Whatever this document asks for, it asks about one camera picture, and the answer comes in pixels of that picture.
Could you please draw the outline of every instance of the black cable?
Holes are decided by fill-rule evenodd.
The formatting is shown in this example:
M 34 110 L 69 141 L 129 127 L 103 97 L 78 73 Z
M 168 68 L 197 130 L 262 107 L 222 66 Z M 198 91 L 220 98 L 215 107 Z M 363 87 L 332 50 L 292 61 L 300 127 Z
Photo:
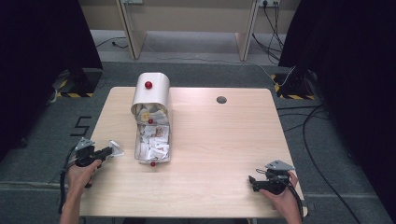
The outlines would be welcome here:
M 335 195 L 337 195 L 337 197 L 340 199 L 340 201 L 344 204 L 344 206 L 346 207 L 346 209 L 349 211 L 349 213 L 355 218 L 357 223 L 361 223 L 359 221 L 359 219 L 356 217 L 355 213 L 352 211 L 352 209 L 349 207 L 349 205 L 344 201 L 344 199 L 341 197 L 341 195 L 337 192 L 337 190 L 335 190 L 335 188 L 330 184 L 330 182 L 327 180 L 327 178 L 324 176 L 324 174 L 320 171 L 317 163 L 315 162 L 311 151 L 308 147 L 308 144 L 306 142 L 306 136 L 305 136 L 305 127 L 306 127 L 306 123 L 312 118 L 312 115 L 315 113 L 315 111 L 317 111 L 319 108 L 321 108 L 322 105 L 317 106 L 315 109 L 313 109 L 311 111 L 311 113 L 309 114 L 309 116 L 305 119 L 304 124 L 303 124 L 303 139 L 304 139 L 304 145 L 306 148 L 306 151 L 308 152 L 309 158 L 311 159 L 312 163 L 314 164 L 315 168 L 317 169 L 318 173 L 320 174 L 320 176 L 323 178 L 323 180 L 326 182 L 326 184 L 332 189 L 332 191 L 335 193 Z
M 279 37 L 279 33 L 277 32 L 277 22 L 279 21 L 279 12 L 280 12 L 280 9 L 279 9 L 279 3 L 278 2 L 274 2 L 274 4 L 275 4 L 275 33 L 276 33 L 276 37 L 277 37 L 277 42 L 278 42 L 278 44 L 279 44 L 279 47 L 280 47 L 280 49 L 281 50 L 283 50 L 283 42 L 282 42 L 282 40 L 280 39 L 280 37 Z
M 293 130 L 293 129 L 296 129 L 296 128 L 298 128 L 298 127 L 301 127 L 301 126 L 303 126 L 303 124 L 299 124 L 299 125 L 294 126 L 294 127 L 292 127 L 292 128 L 288 128 L 288 129 L 286 129 L 286 130 L 283 130 L 283 132 L 285 133 L 285 132 L 291 131 L 291 130 Z
M 279 58 L 278 58 L 273 52 L 271 52 L 271 48 L 268 48 L 268 47 L 266 47 L 264 44 L 262 44 L 262 43 L 256 38 L 256 36 L 255 36 L 254 34 L 252 34 L 252 36 L 253 36 L 253 38 L 256 40 L 256 42 L 257 42 L 257 44 L 259 45 L 259 47 L 260 47 L 264 52 L 266 52 L 266 53 L 268 54 L 268 57 L 271 56 L 271 57 L 273 57 L 274 59 L 276 59 L 276 60 L 279 61 Z
M 315 108 L 318 106 L 321 106 L 321 105 L 301 105 L 301 106 L 281 107 L 281 108 L 277 108 L 276 110 Z
M 319 117 L 319 116 L 317 116 L 317 114 L 313 115 L 312 117 L 317 118 L 317 119 L 328 119 L 328 118 Z M 278 115 L 278 116 L 279 117 L 283 117 L 283 116 L 290 116 L 290 115 L 300 115 L 300 116 L 307 116 L 307 117 L 309 116 L 307 114 L 300 114 L 300 113 L 281 114 L 281 115 Z
M 304 220 L 304 209 L 303 209 L 303 202 L 301 201 L 300 195 L 298 195 L 296 189 L 292 184 L 287 185 L 288 189 L 291 191 L 291 194 L 294 196 L 297 202 L 298 209 L 300 211 L 300 219 L 301 222 L 303 223 Z
M 99 46 L 105 44 L 106 42 L 108 42 L 108 41 L 110 41 L 110 40 L 112 40 L 112 39 L 124 39 L 124 38 L 126 38 L 126 37 L 120 36 L 120 37 L 109 38 L 109 39 L 105 40 L 104 42 L 102 42 L 102 43 L 96 45 L 96 47 L 99 47 Z
M 116 42 L 111 42 L 111 44 L 113 44 L 113 46 L 117 46 L 117 47 L 119 47 L 119 48 L 121 48 L 121 49 L 125 49 L 125 48 L 128 48 L 128 45 L 127 46 L 120 46 L 120 45 L 118 45 Z
M 254 34 L 252 34 L 252 36 L 253 36 L 253 38 L 256 40 L 257 44 L 258 44 L 260 47 L 263 47 L 263 48 L 264 48 L 264 51 L 273 50 L 273 51 L 277 51 L 277 52 L 282 52 L 282 51 L 279 50 L 279 49 L 271 49 L 271 48 L 268 48 L 268 47 L 265 46 L 262 42 L 260 42 L 259 40 L 257 40 L 257 38 L 256 38 L 256 36 L 255 36 Z
M 59 208 L 58 208 L 58 213 L 61 214 L 62 210 L 64 208 L 64 201 L 66 199 L 66 190 L 64 187 L 64 181 L 66 179 L 66 172 L 67 172 L 67 165 L 70 161 L 70 157 L 72 155 L 72 152 L 74 151 L 74 147 L 72 147 L 69 152 L 67 153 L 66 159 L 64 160 L 64 166 L 62 167 L 62 171 L 60 173 L 60 190 L 61 190 L 61 200 L 59 203 Z
M 272 44 L 273 39 L 274 39 L 274 33 L 273 33 L 273 35 L 271 36 L 270 43 L 268 44 L 268 48 L 271 47 L 271 44 Z M 273 63 L 273 64 L 277 64 L 277 63 L 274 63 L 274 62 L 271 60 L 270 54 L 268 54 L 268 60 L 269 60 L 271 63 Z
M 279 17 L 279 13 L 278 13 L 279 12 L 279 7 L 276 7 L 276 24 L 275 24 L 275 26 L 272 24 L 268 14 L 267 14 L 267 11 L 265 9 L 266 9 L 266 7 L 264 7 L 265 17 L 267 18 L 268 22 L 270 23 L 271 29 L 273 31 L 273 37 L 272 38 L 275 37 L 275 39 L 278 41 L 279 45 L 281 45 L 283 47 L 282 40 L 280 39 L 280 37 L 279 37 L 279 35 L 277 33 L 277 20 L 278 20 L 278 17 Z

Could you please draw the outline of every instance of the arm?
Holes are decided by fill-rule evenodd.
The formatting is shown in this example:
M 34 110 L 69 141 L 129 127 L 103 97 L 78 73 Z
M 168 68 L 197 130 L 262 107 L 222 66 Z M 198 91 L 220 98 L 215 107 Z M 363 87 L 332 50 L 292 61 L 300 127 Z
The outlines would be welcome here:
M 297 176 L 290 171 L 289 175 L 290 183 L 296 187 L 298 182 Z M 275 195 L 265 189 L 260 189 L 260 193 L 262 193 L 273 203 L 273 209 L 279 211 L 279 213 L 286 219 L 288 224 L 302 223 L 296 199 L 288 188 L 285 188 L 285 190 L 278 195 Z
M 73 165 L 67 171 L 69 179 L 69 189 L 67 192 L 64 210 L 61 215 L 61 224 L 78 223 L 79 219 L 79 204 L 82 193 L 84 193 L 85 185 L 91 181 L 91 174 L 96 170 L 102 162 L 100 160 L 94 161 L 87 167 L 77 167 Z

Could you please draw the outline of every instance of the round hole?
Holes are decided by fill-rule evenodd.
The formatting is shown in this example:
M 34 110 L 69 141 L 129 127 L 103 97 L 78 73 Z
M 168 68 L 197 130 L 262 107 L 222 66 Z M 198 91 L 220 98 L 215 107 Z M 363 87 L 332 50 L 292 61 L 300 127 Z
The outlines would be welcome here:
M 225 104 L 227 102 L 227 98 L 225 98 L 224 96 L 219 96 L 217 101 L 219 104 Z

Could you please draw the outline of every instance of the red knob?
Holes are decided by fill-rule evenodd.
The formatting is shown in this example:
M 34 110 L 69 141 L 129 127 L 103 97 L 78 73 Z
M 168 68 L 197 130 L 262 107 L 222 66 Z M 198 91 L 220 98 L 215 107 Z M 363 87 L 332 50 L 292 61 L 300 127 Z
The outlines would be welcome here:
M 145 83 L 145 87 L 146 87 L 146 89 L 151 89 L 152 88 L 152 83 L 150 81 L 147 81 Z

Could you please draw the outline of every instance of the cable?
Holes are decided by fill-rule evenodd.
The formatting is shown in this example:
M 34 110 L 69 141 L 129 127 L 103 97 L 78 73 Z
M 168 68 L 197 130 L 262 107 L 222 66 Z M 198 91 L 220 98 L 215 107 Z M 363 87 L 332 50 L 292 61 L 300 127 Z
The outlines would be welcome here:
M 315 108 L 318 106 L 321 106 L 321 105 L 301 105 L 301 106 L 281 107 L 281 108 L 277 108 L 276 110 Z
M 113 40 L 113 39 L 124 39 L 124 38 L 126 38 L 126 37 L 120 36 L 120 37 L 109 38 L 109 39 L 105 40 L 104 42 L 102 42 L 102 43 L 96 45 L 96 47 L 99 47 L 99 46 L 101 46 L 101 45 L 105 44 L 106 42 L 108 42 L 108 41 L 110 41 L 110 40 Z
M 279 117 L 289 116 L 289 115 L 309 116 L 309 115 L 307 115 L 307 114 L 291 113 L 291 114 L 281 114 L 281 115 L 279 115 Z M 316 116 L 316 115 L 313 115 L 312 117 L 317 118 L 317 119 L 328 119 L 328 118 L 323 118 L 323 117 L 319 117 L 319 116 Z
M 266 52 L 266 53 L 268 54 L 268 57 L 271 56 L 271 57 L 273 57 L 274 59 L 276 59 L 276 60 L 279 61 L 279 58 L 278 58 L 273 52 L 271 52 L 271 50 L 275 50 L 275 51 L 281 52 L 280 50 L 271 49 L 271 48 L 269 48 L 269 47 L 266 47 L 264 44 L 262 44 L 262 43 L 256 38 L 256 36 L 255 36 L 254 34 L 252 34 L 252 36 L 253 36 L 253 38 L 256 40 L 256 42 L 257 42 L 257 44 L 259 45 L 259 47 L 260 47 L 264 52 Z
M 126 49 L 126 48 L 128 48 L 128 45 L 126 45 L 126 46 L 120 46 L 120 45 L 118 45 L 115 41 L 111 42 L 111 44 L 112 44 L 113 46 L 117 46 L 117 47 L 119 47 L 119 48 L 121 48 L 121 49 Z
M 306 128 L 306 123 L 312 118 L 312 115 L 315 113 L 315 111 L 317 111 L 319 108 L 321 108 L 322 105 L 317 106 L 315 109 L 313 109 L 311 111 L 311 113 L 309 114 L 309 116 L 305 119 L 304 124 L 303 124 L 303 139 L 304 139 L 304 146 L 306 148 L 306 151 L 308 152 L 308 156 L 311 159 L 312 163 L 314 164 L 315 168 L 317 169 L 318 173 L 320 174 L 320 176 L 323 178 L 323 180 L 326 182 L 326 184 L 332 189 L 332 191 L 335 193 L 335 195 L 337 195 L 337 197 L 340 199 L 340 201 L 344 204 L 344 206 L 346 207 L 346 209 L 349 211 L 349 213 L 353 216 L 353 218 L 355 218 L 357 223 L 361 223 L 359 221 L 359 219 L 356 217 L 355 213 L 352 211 L 352 209 L 349 207 L 349 205 L 344 201 L 344 199 L 341 197 L 341 195 L 337 192 L 337 190 L 335 190 L 335 188 L 330 184 L 330 182 L 327 180 L 327 178 L 324 176 L 324 174 L 321 172 L 321 170 L 319 169 L 317 163 L 315 162 L 311 151 L 308 147 L 308 144 L 306 142 L 306 136 L 305 136 L 305 128 Z
M 267 6 L 266 6 L 265 3 L 266 3 L 266 1 L 264 1 L 264 7 L 263 7 L 264 14 L 265 14 L 265 17 L 267 18 L 268 22 L 270 23 L 271 29 L 272 29 L 272 31 L 273 31 L 273 35 L 272 35 L 272 37 L 271 37 L 271 41 L 270 41 L 270 44 L 269 44 L 268 47 L 269 47 L 269 48 L 271 47 L 272 40 L 275 38 L 275 39 L 277 40 L 277 42 L 278 42 L 278 45 L 279 45 L 279 47 L 280 47 L 280 50 L 282 51 L 282 50 L 283 50 L 283 42 L 282 42 L 282 40 L 280 39 L 279 34 L 278 34 L 278 32 L 277 32 L 277 22 L 278 22 L 278 20 L 279 20 L 279 4 L 278 4 L 277 2 L 274 2 L 274 5 L 275 5 L 275 26 L 274 26 L 274 25 L 272 24 L 272 22 L 271 22 L 269 16 L 268 16 L 268 14 L 267 14 L 267 11 L 266 11 Z
M 319 118 L 319 117 L 316 116 L 317 113 L 315 113 L 312 117 Z M 304 124 L 302 123 L 302 124 L 298 124 L 298 125 L 296 125 L 296 126 L 294 126 L 294 127 L 285 129 L 285 130 L 283 130 L 283 133 L 288 132 L 288 131 L 291 131 L 291 130 L 296 129 L 296 128 L 298 128 L 298 127 L 301 127 L 301 126 L 303 126 L 303 125 L 304 125 Z
M 66 159 L 64 160 L 64 166 L 62 168 L 62 171 L 60 173 L 60 190 L 61 190 L 61 201 L 59 203 L 59 208 L 58 208 L 58 213 L 61 214 L 62 210 L 64 209 L 64 201 L 66 199 L 66 190 L 64 187 L 64 180 L 66 179 L 66 172 L 67 172 L 67 165 L 69 164 L 70 157 L 74 151 L 74 147 L 72 147 L 69 152 L 67 153 Z
M 288 184 L 287 187 L 290 190 L 291 194 L 296 199 L 297 206 L 298 206 L 299 211 L 300 211 L 300 219 L 301 219 L 301 222 L 303 223 L 303 220 L 304 220 L 304 209 L 303 209 L 303 202 L 301 201 L 300 195 L 298 195 L 296 189 L 294 188 L 294 186 L 292 184 Z
M 293 66 L 293 67 L 289 70 L 288 74 L 286 75 L 285 80 L 283 81 L 283 83 L 282 83 L 281 85 L 276 84 L 278 87 L 282 87 L 283 85 L 285 85 L 285 83 L 288 81 L 288 78 L 289 78 L 290 74 L 294 71 L 294 68 L 295 68 L 295 66 Z

